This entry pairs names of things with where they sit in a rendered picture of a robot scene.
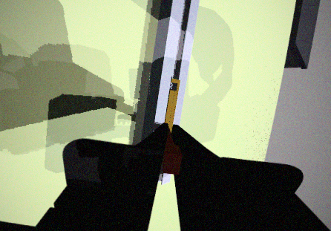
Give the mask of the grey slotted metal rail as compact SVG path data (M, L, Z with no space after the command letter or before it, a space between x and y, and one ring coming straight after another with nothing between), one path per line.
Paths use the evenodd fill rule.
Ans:
M165 122L169 90L177 91L171 79L180 80L173 122L180 126L199 3L161 0L141 141Z

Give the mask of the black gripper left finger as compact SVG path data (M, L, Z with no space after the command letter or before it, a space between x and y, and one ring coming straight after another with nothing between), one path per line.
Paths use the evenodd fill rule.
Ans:
M76 178L101 183L139 186L144 190L140 218L151 221L168 123L162 123L137 145L80 138L63 148L66 185Z

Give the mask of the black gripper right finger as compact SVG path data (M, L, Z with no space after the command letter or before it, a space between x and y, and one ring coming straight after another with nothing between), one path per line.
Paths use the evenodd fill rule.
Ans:
M295 191L304 175L294 166L219 157L178 125L171 137L180 147L180 172L174 175L180 231L206 231L230 184L269 186Z

